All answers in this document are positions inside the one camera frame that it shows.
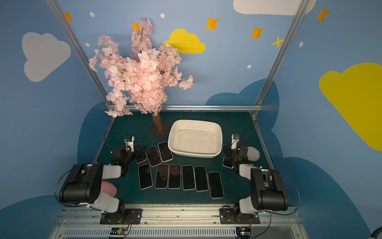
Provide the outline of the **phone rose case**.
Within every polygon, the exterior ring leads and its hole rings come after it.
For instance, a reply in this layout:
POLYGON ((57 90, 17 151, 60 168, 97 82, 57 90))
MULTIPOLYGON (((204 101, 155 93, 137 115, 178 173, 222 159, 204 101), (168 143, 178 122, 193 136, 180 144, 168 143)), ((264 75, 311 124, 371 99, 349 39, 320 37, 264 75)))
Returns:
POLYGON ((169 164, 159 164, 157 166, 157 172, 156 172, 156 178, 155 178, 155 189, 168 188, 168 178, 169 178, 169 164))

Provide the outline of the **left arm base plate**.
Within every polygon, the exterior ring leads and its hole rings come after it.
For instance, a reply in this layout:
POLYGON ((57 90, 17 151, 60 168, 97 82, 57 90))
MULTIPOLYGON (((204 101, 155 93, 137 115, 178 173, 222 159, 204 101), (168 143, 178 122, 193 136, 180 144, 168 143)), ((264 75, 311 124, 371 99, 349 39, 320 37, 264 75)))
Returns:
POLYGON ((128 208, 124 213, 102 213, 100 225, 139 225, 143 209, 128 208))

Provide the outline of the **phone salmon case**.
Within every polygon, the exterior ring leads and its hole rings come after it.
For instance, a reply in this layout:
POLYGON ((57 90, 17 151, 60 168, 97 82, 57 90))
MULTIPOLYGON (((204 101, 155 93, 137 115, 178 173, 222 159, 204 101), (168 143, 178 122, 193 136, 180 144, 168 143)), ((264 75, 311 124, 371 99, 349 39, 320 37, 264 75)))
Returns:
POLYGON ((223 156, 222 166, 226 168, 233 169, 233 157, 232 156, 223 156))

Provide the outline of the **phone white case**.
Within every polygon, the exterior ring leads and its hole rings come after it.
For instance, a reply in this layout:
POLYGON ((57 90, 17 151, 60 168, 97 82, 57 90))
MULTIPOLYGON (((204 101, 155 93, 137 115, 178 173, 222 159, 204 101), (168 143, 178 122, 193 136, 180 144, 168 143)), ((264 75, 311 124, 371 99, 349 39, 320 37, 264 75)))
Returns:
POLYGON ((195 184, 197 192, 204 192, 209 190, 209 184, 207 179, 207 170, 205 166, 194 167, 195 184))

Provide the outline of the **phone light pink case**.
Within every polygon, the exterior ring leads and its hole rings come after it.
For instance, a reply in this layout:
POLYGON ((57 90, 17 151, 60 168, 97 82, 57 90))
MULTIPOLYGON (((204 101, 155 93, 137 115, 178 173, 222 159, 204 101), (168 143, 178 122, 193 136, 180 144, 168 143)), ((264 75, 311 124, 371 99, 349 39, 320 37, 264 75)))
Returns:
POLYGON ((208 183, 210 188, 210 197, 212 199, 223 199, 224 189, 222 184, 221 175, 219 172, 208 173, 208 183))

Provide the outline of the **phone coral case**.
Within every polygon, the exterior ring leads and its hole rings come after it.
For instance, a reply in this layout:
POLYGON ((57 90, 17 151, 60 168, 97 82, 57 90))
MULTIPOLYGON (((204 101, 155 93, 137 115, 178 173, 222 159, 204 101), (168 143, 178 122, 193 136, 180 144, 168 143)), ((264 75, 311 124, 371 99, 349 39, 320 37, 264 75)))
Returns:
POLYGON ((171 164, 169 167, 169 189, 180 189, 181 188, 181 165, 171 164))

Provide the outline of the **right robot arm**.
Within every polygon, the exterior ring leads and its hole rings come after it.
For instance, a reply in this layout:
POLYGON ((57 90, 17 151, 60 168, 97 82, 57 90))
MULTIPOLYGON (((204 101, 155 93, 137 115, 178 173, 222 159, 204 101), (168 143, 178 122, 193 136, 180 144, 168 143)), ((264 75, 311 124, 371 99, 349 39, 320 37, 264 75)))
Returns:
POLYGON ((235 214, 288 209, 288 196, 281 173, 252 164, 260 159, 259 150, 252 146, 233 149, 224 145, 222 153, 224 166, 230 166, 237 175, 250 181, 250 195, 235 204, 235 214))

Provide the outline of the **phone grey case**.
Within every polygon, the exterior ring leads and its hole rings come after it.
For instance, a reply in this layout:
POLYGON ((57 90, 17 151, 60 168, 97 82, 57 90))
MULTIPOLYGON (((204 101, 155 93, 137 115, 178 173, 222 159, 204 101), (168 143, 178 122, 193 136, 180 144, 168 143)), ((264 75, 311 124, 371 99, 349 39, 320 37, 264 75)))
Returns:
POLYGON ((151 167, 155 167, 162 163, 161 156, 156 146, 146 148, 145 152, 151 167))

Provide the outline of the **white plastic storage box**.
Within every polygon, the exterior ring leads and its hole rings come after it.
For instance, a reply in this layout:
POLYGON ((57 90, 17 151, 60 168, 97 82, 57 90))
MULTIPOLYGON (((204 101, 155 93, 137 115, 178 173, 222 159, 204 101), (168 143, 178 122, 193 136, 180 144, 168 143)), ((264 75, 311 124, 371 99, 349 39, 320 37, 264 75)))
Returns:
POLYGON ((168 147, 176 155, 214 158, 222 151, 223 134, 215 122, 180 119, 172 124, 168 147))

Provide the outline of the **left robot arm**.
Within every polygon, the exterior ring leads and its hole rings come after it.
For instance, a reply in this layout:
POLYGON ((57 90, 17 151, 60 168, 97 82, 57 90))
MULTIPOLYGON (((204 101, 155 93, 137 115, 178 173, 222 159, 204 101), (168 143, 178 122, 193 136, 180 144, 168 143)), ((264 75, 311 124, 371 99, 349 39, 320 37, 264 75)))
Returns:
POLYGON ((112 164, 75 164, 58 191, 55 188, 56 200, 66 206, 87 206, 106 214, 123 215, 124 203, 102 190, 106 179, 123 178, 128 172, 129 164, 140 158, 147 159, 142 143, 134 146, 118 147, 113 152, 112 164))

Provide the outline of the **phone cream case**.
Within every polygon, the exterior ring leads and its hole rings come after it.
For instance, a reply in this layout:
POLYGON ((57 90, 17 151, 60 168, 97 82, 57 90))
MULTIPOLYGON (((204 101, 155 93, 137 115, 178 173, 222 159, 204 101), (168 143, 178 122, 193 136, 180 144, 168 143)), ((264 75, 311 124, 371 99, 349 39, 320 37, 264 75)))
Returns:
POLYGON ((174 159, 172 151, 168 147, 168 142, 164 141, 158 144, 161 161, 163 163, 172 161, 174 159))

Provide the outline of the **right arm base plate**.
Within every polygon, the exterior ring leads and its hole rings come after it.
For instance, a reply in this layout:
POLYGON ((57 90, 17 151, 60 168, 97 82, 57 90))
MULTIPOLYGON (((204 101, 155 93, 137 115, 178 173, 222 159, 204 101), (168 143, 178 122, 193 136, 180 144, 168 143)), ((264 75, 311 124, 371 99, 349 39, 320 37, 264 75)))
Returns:
POLYGON ((261 224, 258 214, 243 214, 233 208, 222 207, 219 209, 220 223, 228 224, 261 224))

